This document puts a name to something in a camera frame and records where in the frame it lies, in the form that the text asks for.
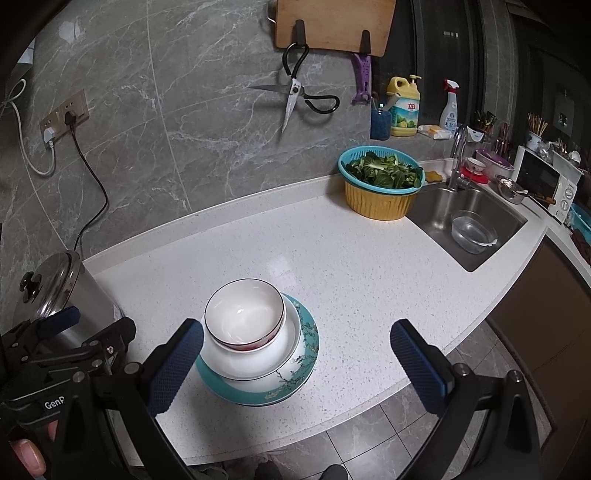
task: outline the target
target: black cable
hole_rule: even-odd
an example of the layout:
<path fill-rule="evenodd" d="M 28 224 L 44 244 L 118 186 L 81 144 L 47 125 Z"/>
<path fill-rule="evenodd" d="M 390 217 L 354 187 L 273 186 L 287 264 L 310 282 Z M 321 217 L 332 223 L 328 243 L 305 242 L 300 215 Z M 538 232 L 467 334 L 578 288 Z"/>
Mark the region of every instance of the black cable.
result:
<path fill-rule="evenodd" d="M 103 213 L 108 208 L 109 196 L 107 195 L 107 192 L 106 192 L 105 188 L 103 187 L 103 184 L 100 182 L 100 180 L 96 176 L 95 172 L 92 170 L 92 168 L 90 168 L 90 165 L 88 165 L 88 162 L 86 161 L 86 158 L 84 157 L 84 154 L 82 153 L 82 150 L 80 149 L 80 145 L 78 145 L 78 140 L 76 139 L 76 132 L 74 131 L 74 124 L 76 123 L 76 116 L 70 112 L 66 112 L 66 116 L 64 118 L 64 123 L 70 127 L 70 133 L 72 134 L 72 138 L 74 139 L 74 145 L 76 146 L 76 149 L 78 150 L 78 155 L 80 155 L 80 158 L 84 162 L 84 165 L 86 165 L 86 168 L 88 168 L 88 171 L 90 172 L 90 174 L 94 177 L 96 182 L 99 184 L 99 187 L 103 191 L 103 195 L 105 196 L 105 204 L 101 207 L 99 212 L 93 218 L 91 218 L 84 227 L 82 227 L 82 229 L 80 230 L 80 233 L 78 233 L 78 236 L 76 237 L 76 242 L 74 243 L 74 251 L 75 251 L 76 247 L 78 247 L 78 242 L 81 240 L 82 234 L 85 232 L 85 230 L 90 225 L 92 225 L 92 223 L 100 216 L 100 214 Z"/>

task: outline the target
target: window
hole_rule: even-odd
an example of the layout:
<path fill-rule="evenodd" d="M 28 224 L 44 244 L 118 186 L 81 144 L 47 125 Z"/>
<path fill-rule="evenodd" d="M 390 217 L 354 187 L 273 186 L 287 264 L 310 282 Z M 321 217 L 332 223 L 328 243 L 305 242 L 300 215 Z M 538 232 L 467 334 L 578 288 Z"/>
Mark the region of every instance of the window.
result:
<path fill-rule="evenodd" d="M 484 64 L 478 2 L 398 0 L 386 52 L 374 60 L 374 91 L 385 103 L 390 78 L 420 75 L 419 124 L 438 124 L 447 102 L 443 80 L 451 79 L 460 85 L 460 122 L 467 122 L 472 112 L 482 109 Z"/>

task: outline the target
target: white cable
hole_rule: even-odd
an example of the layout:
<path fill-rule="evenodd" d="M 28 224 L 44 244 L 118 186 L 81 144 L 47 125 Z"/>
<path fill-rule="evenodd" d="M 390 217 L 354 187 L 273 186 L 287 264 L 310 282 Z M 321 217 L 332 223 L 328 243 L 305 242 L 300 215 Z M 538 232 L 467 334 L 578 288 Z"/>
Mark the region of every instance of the white cable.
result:
<path fill-rule="evenodd" d="M 15 96 L 10 96 L 12 94 L 12 91 L 17 87 L 17 85 L 19 83 L 22 83 L 22 89 L 20 92 L 18 92 Z M 6 98 L 6 100 L 3 101 L 2 103 L 2 111 L 0 111 L 0 116 L 2 116 L 2 114 L 4 113 L 4 110 L 6 109 L 7 105 L 10 105 L 13 110 L 14 113 L 17 116 L 17 125 L 18 125 L 18 139 L 19 139 L 19 146 L 21 148 L 21 155 L 22 155 L 22 159 L 25 161 L 25 163 L 29 166 L 30 169 L 32 169 L 32 171 L 34 171 L 37 175 L 39 175 L 40 177 L 50 177 L 51 175 L 53 175 L 53 172 L 56 170 L 56 151 L 54 149 L 54 145 L 53 145 L 53 138 L 55 136 L 55 134 L 53 134 L 51 136 L 51 139 L 49 141 L 47 141 L 47 143 L 49 144 L 49 148 L 51 150 L 51 167 L 49 170 L 47 171 L 40 171 L 37 170 L 35 168 L 35 165 L 33 165 L 31 163 L 31 160 L 29 159 L 29 157 L 27 156 L 27 152 L 25 151 L 25 145 L 24 145 L 24 140 L 22 138 L 22 122 L 21 122 L 21 115 L 18 112 L 18 108 L 14 103 L 14 100 L 16 100 L 17 98 L 19 98 L 22 93 L 25 91 L 25 87 L 27 86 L 27 81 L 25 79 L 20 79 L 16 85 L 14 87 L 12 87 L 12 90 L 10 91 L 10 93 L 8 94 L 8 98 Z"/>

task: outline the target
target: cabinet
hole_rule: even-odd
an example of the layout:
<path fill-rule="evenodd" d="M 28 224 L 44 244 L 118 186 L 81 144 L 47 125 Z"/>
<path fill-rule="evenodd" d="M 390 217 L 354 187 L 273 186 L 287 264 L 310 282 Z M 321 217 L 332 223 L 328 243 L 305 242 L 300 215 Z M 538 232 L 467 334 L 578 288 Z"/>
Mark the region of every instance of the cabinet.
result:
<path fill-rule="evenodd" d="M 569 462 L 585 462 L 577 452 L 589 442 L 590 288 L 545 239 L 489 318 L 551 421 L 553 432 L 542 450 L 544 476 L 564 478 L 572 471 Z"/>

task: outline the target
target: finger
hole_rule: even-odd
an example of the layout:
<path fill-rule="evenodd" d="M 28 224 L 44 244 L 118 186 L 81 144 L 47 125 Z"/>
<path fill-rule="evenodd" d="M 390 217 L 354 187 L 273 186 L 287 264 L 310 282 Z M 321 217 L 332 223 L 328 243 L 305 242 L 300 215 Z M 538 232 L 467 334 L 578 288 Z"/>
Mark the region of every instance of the finger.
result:
<path fill-rule="evenodd" d="M 45 473 L 45 460 L 31 440 L 23 439 L 12 442 L 12 449 L 33 477 L 38 477 Z"/>
<path fill-rule="evenodd" d="M 52 440 L 55 440 L 56 439 L 56 432 L 57 432 L 57 420 L 54 420 L 47 426 L 47 433 L 49 434 L 49 438 L 51 438 Z"/>

